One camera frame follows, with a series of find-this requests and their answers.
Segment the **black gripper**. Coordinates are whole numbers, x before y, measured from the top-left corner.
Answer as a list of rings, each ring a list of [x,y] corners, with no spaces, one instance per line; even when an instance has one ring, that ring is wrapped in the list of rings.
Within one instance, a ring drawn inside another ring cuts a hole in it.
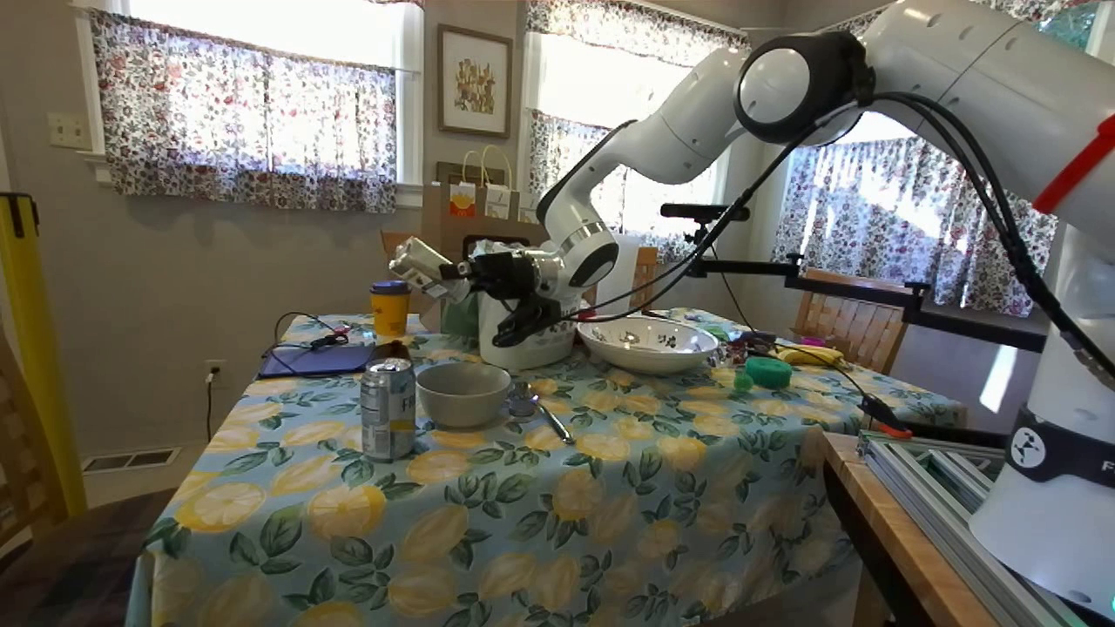
[[[460,264],[427,241],[407,242],[416,269],[398,269],[395,276],[423,296],[450,299],[460,296],[458,276],[472,280],[475,293],[489,293],[504,307],[504,318],[493,332],[494,348],[524,345],[531,335],[547,332],[567,318],[560,299],[560,261],[542,246],[477,246]]]

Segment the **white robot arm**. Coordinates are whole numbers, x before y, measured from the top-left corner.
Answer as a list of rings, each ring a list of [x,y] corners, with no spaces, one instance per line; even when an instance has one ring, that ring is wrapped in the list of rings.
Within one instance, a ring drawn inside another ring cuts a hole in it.
[[[450,261],[410,235],[389,272],[511,307],[511,348],[575,318],[617,264],[594,191],[619,168],[690,182],[734,136],[803,146],[883,110],[954,153],[1017,280],[1048,319],[1008,462],[974,535],[1012,572],[1105,616],[1115,607],[1115,70],[975,0],[897,0],[867,31],[703,54],[646,117],[609,128],[537,200],[537,246]]]

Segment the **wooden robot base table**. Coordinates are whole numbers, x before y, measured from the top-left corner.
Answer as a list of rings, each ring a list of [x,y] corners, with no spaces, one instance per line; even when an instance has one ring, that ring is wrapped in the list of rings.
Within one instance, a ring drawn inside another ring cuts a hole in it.
[[[992,627],[988,601],[867,471],[861,438],[818,430],[817,446],[831,505],[866,565],[854,627]]]

